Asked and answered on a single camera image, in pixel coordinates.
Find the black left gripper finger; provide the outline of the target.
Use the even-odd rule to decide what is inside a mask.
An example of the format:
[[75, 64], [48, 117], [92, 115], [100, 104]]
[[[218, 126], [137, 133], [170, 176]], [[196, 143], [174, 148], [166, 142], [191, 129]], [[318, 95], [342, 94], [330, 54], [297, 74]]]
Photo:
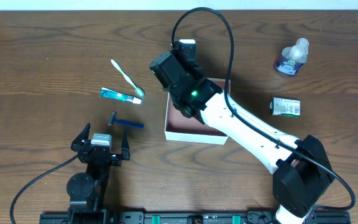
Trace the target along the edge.
[[88, 140], [91, 124], [87, 123], [82, 132], [72, 141], [72, 144], [82, 144], [84, 140]]
[[126, 128], [124, 128], [124, 132], [123, 132], [123, 135], [122, 135], [121, 155], [122, 156], [129, 156], [130, 155], [130, 148], [129, 148], [129, 142], [127, 140], [127, 129]]

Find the blue disposable razor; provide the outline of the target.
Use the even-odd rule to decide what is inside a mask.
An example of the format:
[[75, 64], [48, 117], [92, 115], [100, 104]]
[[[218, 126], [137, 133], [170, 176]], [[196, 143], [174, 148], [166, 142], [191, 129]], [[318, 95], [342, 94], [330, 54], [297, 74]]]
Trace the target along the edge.
[[116, 112], [112, 112], [108, 125], [112, 126], [114, 123], [123, 124], [123, 125], [130, 126], [133, 128], [144, 129], [144, 125], [141, 123], [135, 123], [135, 122], [127, 121], [124, 119], [117, 119]]

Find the green white soap box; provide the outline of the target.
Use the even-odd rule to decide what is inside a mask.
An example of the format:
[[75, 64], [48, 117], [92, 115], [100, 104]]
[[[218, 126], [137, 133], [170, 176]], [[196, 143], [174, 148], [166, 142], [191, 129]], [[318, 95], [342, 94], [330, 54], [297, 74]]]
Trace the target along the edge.
[[274, 116], [287, 116], [298, 118], [300, 116], [299, 100], [273, 97], [270, 102], [271, 114]]

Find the blue hand soap bottle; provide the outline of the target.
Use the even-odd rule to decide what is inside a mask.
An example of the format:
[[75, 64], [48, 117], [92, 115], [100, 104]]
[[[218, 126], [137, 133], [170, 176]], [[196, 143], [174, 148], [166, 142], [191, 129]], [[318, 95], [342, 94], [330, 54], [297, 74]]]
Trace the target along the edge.
[[275, 62], [276, 71], [294, 77], [307, 62], [310, 43], [306, 38], [300, 38], [292, 47], [282, 50], [281, 57]]

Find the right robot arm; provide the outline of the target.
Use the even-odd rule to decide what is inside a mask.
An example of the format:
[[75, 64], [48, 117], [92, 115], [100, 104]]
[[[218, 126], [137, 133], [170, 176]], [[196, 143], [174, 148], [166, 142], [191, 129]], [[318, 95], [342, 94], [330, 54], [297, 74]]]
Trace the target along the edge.
[[202, 76], [201, 67], [178, 54], [160, 54], [149, 68], [174, 107], [235, 140], [273, 175], [273, 196], [280, 204], [276, 223], [304, 223], [317, 200], [334, 181], [322, 143], [281, 132], [239, 106], [222, 88]]

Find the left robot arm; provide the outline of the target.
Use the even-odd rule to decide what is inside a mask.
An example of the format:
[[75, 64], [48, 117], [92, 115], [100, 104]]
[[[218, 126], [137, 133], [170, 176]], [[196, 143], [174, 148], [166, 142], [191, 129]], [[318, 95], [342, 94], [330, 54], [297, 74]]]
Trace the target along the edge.
[[86, 164], [86, 171], [73, 175], [67, 182], [70, 196], [68, 224], [114, 223], [114, 212], [103, 207], [110, 168], [130, 159], [127, 131], [124, 130], [120, 153], [111, 153], [112, 136], [95, 133], [89, 138], [90, 124], [72, 141], [71, 150]]

